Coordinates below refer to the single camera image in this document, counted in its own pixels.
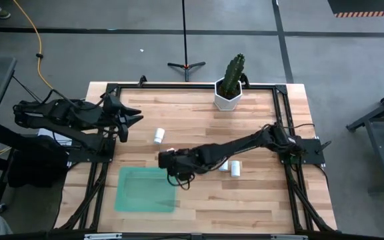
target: potted cactus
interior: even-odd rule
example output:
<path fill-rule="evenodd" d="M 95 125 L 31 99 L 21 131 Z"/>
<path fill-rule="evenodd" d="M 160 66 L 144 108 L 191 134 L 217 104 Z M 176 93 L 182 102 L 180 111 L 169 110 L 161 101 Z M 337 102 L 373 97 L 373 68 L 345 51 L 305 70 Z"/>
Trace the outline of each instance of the potted cactus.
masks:
<path fill-rule="evenodd" d="M 220 111 L 233 111 L 243 94 L 239 80 L 244 62 L 244 55 L 238 54 L 227 66 L 225 77 L 214 83 L 214 104 Z"/>

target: white cylinder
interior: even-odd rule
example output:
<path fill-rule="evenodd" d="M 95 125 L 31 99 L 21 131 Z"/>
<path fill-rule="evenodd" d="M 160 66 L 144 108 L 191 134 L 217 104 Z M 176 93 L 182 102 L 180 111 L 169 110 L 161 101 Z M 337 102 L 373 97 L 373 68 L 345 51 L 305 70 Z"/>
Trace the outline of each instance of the white cylinder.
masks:
<path fill-rule="evenodd" d="M 226 160 L 225 163 L 222 166 L 219 167 L 219 170 L 220 171 L 227 171 L 227 170 L 229 170 L 229 163 L 228 162 L 229 161 Z"/>
<path fill-rule="evenodd" d="M 161 144 L 163 142 L 165 130 L 157 128 L 155 131 L 155 138 L 153 139 L 154 144 Z"/>
<path fill-rule="evenodd" d="M 239 177 L 241 175 L 241 165 L 239 164 L 239 161 L 232 161 L 231 162 L 231 176 L 232 177 Z"/>

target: tripod stand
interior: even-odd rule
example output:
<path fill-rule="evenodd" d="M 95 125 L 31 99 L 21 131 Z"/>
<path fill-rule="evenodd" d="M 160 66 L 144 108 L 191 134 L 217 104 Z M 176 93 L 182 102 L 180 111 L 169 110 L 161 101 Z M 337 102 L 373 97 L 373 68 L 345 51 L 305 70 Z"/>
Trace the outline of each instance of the tripod stand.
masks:
<path fill-rule="evenodd" d="M 176 63 L 168 63 L 167 65 L 171 66 L 171 67 L 180 67 L 180 68 L 182 68 L 185 71 L 185 81 L 188 82 L 189 81 L 189 70 L 192 67 L 205 65 L 205 62 L 194 63 L 194 64 L 190 64 L 190 65 L 187 64 L 185 0 L 181 0 L 181 7 L 182 7 L 182 10 L 183 10 L 183 41 L 184 41 L 184 44 L 185 44 L 185 64 L 181 65 L 181 64 L 176 64 Z"/>

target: green tray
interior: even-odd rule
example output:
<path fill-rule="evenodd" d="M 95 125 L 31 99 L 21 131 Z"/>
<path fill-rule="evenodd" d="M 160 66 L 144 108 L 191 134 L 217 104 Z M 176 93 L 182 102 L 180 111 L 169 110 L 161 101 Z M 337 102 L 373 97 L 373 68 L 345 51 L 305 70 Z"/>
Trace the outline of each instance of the green tray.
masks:
<path fill-rule="evenodd" d="M 119 170 L 116 211 L 172 212 L 176 187 L 167 182 L 167 172 L 157 167 L 122 167 Z"/>

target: white hexagonal pot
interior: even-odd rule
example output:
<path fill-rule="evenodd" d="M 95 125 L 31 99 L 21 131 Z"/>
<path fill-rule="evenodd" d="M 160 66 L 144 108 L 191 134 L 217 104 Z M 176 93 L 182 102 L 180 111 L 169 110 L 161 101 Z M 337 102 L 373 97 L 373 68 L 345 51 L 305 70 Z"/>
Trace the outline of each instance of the white hexagonal pot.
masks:
<path fill-rule="evenodd" d="M 238 86 L 239 86 L 238 96 L 232 98 L 231 100 L 228 100 L 217 94 L 218 83 L 221 83 L 222 80 L 224 80 L 224 78 L 221 78 L 214 83 L 214 104 L 217 106 L 217 108 L 219 108 L 220 111 L 233 111 L 237 106 L 239 100 L 241 99 L 241 96 L 243 95 L 241 82 L 238 81 Z"/>

